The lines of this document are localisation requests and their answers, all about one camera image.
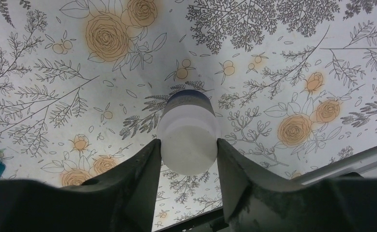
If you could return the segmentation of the white cap pill bottle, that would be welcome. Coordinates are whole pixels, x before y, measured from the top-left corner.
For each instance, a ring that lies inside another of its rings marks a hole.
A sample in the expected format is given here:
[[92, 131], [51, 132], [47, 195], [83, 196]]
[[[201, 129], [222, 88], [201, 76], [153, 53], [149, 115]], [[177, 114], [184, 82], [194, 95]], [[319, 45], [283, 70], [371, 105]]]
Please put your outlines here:
[[173, 172], [198, 175], [217, 159], [220, 126], [210, 99], [197, 90], [182, 90], [166, 102], [158, 124], [161, 157]]

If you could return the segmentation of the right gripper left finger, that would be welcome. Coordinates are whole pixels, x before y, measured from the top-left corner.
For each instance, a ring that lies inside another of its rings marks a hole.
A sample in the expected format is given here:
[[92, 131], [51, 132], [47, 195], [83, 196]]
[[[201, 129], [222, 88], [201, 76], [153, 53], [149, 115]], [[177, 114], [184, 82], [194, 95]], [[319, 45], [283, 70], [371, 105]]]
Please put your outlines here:
[[79, 186], [0, 180], [0, 232], [149, 232], [161, 142]]

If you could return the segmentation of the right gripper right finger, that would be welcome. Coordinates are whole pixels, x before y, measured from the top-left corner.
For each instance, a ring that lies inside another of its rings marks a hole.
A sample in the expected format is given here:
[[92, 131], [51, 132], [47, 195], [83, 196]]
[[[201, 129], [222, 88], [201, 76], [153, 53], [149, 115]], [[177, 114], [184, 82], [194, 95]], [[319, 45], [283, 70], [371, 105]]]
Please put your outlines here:
[[223, 212], [233, 232], [377, 232], [377, 178], [341, 176], [302, 185], [218, 139]]

